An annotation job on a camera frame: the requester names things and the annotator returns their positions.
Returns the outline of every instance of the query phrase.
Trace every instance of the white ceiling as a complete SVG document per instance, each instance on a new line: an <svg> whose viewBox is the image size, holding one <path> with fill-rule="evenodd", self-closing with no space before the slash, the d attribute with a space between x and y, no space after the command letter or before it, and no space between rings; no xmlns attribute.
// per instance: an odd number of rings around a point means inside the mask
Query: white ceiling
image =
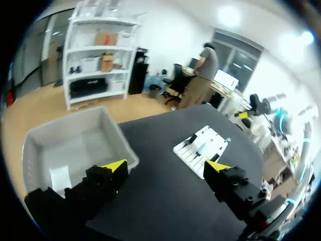
<svg viewBox="0 0 321 241"><path fill-rule="evenodd" d="M318 96L321 88L319 61L315 45L292 44L292 39L306 30L292 13L277 0L176 0L186 11L205 25L224 29L250 39L286 65L295 76ZM230 6L240 13L240 25L228 27L218 19L221 8Z"/></svg>

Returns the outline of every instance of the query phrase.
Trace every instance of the man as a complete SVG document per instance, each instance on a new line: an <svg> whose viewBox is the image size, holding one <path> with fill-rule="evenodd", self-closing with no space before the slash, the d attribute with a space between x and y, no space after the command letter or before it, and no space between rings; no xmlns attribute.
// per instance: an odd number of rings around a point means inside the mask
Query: man
<svg viewBox="0 0 321 241"><path fill-rule="evenodd" d="M211 43L204 44L204 50L200 55L201 58L194 68L194 73L198 72L198 74L187 85L179 109L202 104L219 69L219 61Z"/></svg>

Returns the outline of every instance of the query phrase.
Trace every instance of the shelf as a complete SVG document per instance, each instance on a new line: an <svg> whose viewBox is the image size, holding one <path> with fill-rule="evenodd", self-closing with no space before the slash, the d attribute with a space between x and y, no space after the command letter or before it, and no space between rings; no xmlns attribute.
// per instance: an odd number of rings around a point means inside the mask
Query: shelf
<svg viewBox="0 0 321 241"><path fill-rule="evenodd" d="M97 46L85 46L85 47L71 48L71 49L67 50L67 53L72 54L72 53L92 51L92 50L134 51L134 48L120 47L120 46L113 46L113 45L97 45Z"/></svg>
<svg viewBox="0 0 321 241"><path fill-rule="evenodd" d="M122 69L115 69L110 72L101 72L101 71L96 71L92 73L80 73L80 74L72 74L69 75L66 79L68 81L73 80L73 79L82 79L82 78L89 78L89 77L96 77L96 76L102 76L102 75L107 75L107 74L128 74L128 70L122 70Z"/></svg>
<svg viewBox="0 0 321 241"><path fill-rule="evenodd" d="M140 26L141 23L125 18L112 18L112 17L77 17L74 20L74 23L78 24L91 24L91 23L111 23L111 24L120 24L127 26Z"/></svg>
<svg viewBox="0 0 321 241"><path fill-rule="evenodd" d="M92 94L92 95L79 97L79 98L71 98L69 100L69 102L70 102L70 104L75 104L75 103L79 103L79 102L83 102L83 101L87 101L87 100L91 100L91 99L98 99L98 98L120 95L120 94L125 94L125 91L124 90L117 91L117 92L106 91L106 92L99 93L99 94Z"/></svg>

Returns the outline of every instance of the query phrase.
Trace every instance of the black chair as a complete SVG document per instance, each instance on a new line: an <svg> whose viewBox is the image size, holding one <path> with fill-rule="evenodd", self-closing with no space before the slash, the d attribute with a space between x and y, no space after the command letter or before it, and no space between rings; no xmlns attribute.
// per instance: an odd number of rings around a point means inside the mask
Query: black chair
<svg viewBox="0 0 321 241"><path fill-rule="evenodd" d="M169 88L174 90L177 95L171 95L167 92L166 96L171 97L165 104L168 104L171 101L180 102L180 95L184 93L186 86L190 83L191 79L195 76L184 76L182 66L179 64L174 64L175 77L170 83Z"/></svg>
<svg viewBox="0 0 321 241"><path fill-rule="evenodd" d="M163 79L163 82L166 84L165 86L168 87L171 85L171 83L178 79L181 78L183 76L183 68L180 64L174 64L174 79L170 80L170 79ZM168 93L166 90L162 93L162 96L164 96L165 98L167 97L172 97L172 95L170 93Z"/></svg>

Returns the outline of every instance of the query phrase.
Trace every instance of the white rack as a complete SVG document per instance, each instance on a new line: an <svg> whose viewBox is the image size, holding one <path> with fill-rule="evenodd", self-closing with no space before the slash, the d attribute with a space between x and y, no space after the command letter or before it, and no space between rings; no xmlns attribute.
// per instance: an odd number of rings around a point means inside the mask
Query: white rack
<svg viewBox="0 0 321 241"><path fill-rule="evenodd" d="M79 17L81 3L78 3L70 18L66 40L63 52L63 82L64 93L67 110L70 106L82 101L92 99L123 95L127 98L133 62L137 50L135 39L137 30L141 23L130 18L115 17ZM118 34L117 44L115 46L101 45L96 46L94 40L98 32L110 32ZM75 63L79 63L82 58L88 56L101 56L103 53L112 53L121 61L122 69L113 69L110 72L96 71L90 73L69 73L70 67L75 67ZM79 98L71 98L70 83L86 78L105 77L106 81L122 81L124 89L120 91L112 91L107 88L106 92L91 94Z"/></svg>

